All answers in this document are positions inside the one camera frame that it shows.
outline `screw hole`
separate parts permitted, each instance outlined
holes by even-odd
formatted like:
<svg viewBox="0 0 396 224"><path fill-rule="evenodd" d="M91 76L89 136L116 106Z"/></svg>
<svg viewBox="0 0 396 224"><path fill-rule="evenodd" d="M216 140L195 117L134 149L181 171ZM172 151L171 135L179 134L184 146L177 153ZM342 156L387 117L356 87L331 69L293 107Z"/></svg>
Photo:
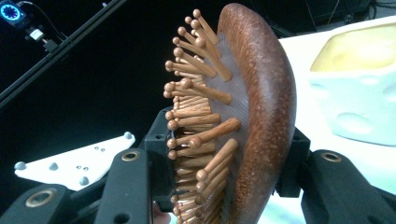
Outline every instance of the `screw hole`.
<svg viewBox="0 0 396 224"><path fill-rule="evenodd" d="M136 151L127 152L127 153L124 153L121 158L123 161L134 161L139 158L139 153Z"/></svg>
<svg viewBox="0 0 396 224"><path fill-rule="evenodd" d="M55 196L56 189L44 189L41 190L34 195L30 196L27 200L25 205L27 207L39 207L44 205L52 200Z"/></svg>
<svg viewBox="0 0 396 224"><path fill-rule="evenodd" d="M342 160L341 157L331 152L324 152L321 154L321 157L326 161L332 161L332 162L340 162Z"/></svg>
<svg viewBox="0 0 396 224"><path fill-rule="evenodd" d="M123 224L123 223L127 223L129 221L129 215L126 213L121 213L118 214L114 217L114 223L115 224Z"/></svg>

